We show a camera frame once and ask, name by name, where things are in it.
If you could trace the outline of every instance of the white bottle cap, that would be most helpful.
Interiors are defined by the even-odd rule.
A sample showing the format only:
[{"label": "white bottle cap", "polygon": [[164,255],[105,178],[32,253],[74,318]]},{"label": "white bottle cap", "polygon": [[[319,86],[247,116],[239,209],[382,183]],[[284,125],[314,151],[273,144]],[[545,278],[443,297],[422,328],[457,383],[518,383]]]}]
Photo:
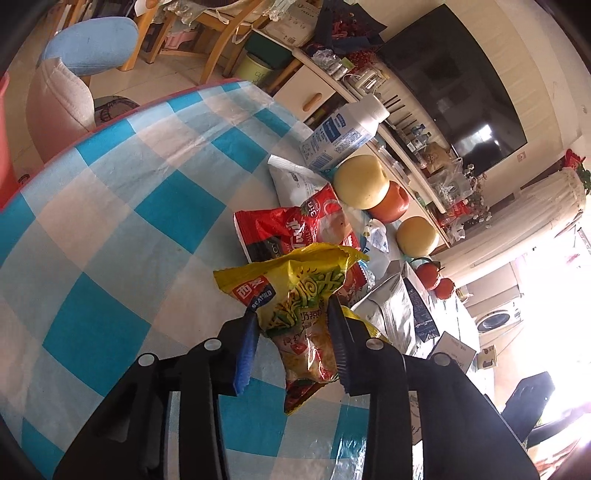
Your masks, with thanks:
[{"label": "white bottle cap", "polygon": [[374,95],[366,95],[360,102],[364,110],[378,122],[383,122],[390,116],[390,112]]}]

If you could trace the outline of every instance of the television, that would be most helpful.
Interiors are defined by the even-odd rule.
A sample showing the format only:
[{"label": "television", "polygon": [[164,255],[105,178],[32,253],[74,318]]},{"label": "television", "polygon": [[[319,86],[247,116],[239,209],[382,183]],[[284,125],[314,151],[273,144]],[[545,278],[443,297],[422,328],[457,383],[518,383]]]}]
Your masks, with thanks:
[{"label": "television", "polygon": [[382,61],[404,82],[445,139],[480,175],[527,142],[489,59],[447,5],[387,41]]}]

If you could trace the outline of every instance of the drawer handle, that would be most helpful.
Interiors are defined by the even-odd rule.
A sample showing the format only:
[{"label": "drawer handle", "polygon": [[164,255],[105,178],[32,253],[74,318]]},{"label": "drawer handle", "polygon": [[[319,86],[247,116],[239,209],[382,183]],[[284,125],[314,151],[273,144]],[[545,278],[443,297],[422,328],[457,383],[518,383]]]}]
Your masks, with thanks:
[{"label": "drawer handle", "polygon": [[304,104],[304,106],[302,107],[302,110],[304,112],[307,112],[308,110],[310,110],[312,108],[312,106],[318,102],[320,99],[322,98],[322,94],[321,93],[317,93],[315,94],[310,100],[308,100],[307,103]]}]

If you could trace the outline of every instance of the green bucket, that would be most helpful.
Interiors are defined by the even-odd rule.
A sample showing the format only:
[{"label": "green bucket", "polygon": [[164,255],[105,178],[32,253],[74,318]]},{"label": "green bucket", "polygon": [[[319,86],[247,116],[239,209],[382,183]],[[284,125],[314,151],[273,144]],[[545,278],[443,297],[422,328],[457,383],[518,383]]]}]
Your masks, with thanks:
[{"label": "green bucket", "polygon": [[260,85],[272,71],[272,68],[264,61],[255,57],[252,53],[248,53],[240,62],[234,76],[242,80],[248,80],[255,85]]}]

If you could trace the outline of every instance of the pink cushion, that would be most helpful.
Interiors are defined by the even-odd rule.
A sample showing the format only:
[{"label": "pink cushion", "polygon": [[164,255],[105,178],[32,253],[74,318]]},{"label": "pink cushion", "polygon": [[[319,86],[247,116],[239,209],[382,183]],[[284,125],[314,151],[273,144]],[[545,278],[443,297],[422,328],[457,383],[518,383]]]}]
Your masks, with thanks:
[{"label": "pink cushion", "polygon": [[43,163],[96,128],[90,90],[60,59],[39,65],[29,88],[26,114]]}]

